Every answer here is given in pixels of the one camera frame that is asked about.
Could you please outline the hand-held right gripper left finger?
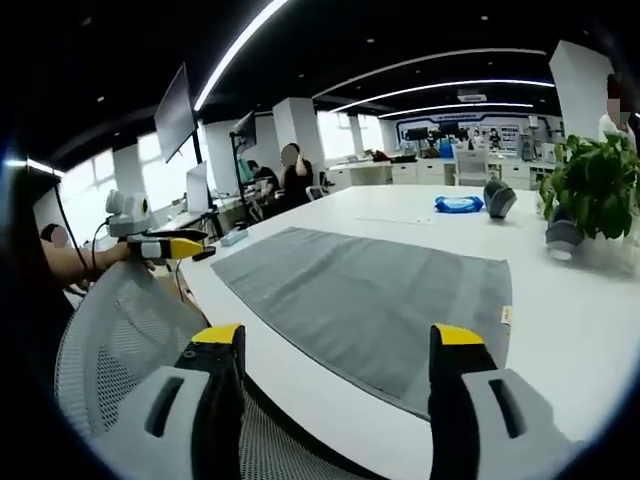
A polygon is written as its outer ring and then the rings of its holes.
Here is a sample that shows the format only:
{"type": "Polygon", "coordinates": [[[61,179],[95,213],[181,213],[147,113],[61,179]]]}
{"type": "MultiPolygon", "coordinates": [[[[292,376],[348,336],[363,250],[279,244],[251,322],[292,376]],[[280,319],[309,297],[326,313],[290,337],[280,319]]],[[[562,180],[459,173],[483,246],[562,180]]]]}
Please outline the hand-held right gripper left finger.
{"type": "Polygon", "coordinates": [[[98,451],[122,479],[240,478],[244,374],[244,327],[202,330],[123,399],[98,451]]]}

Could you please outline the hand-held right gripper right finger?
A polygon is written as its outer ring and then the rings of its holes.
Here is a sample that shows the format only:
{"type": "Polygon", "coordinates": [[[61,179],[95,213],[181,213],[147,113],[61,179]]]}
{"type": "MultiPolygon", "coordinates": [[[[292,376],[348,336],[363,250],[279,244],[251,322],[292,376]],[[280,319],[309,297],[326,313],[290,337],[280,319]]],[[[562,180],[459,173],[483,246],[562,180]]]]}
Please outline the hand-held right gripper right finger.
{"type": "Polygon", "coordinates": [[[552,479],[569,463],[578,446],[551,404],[478,334],[435,324],[429,353],[431,478],[552,479]]]}

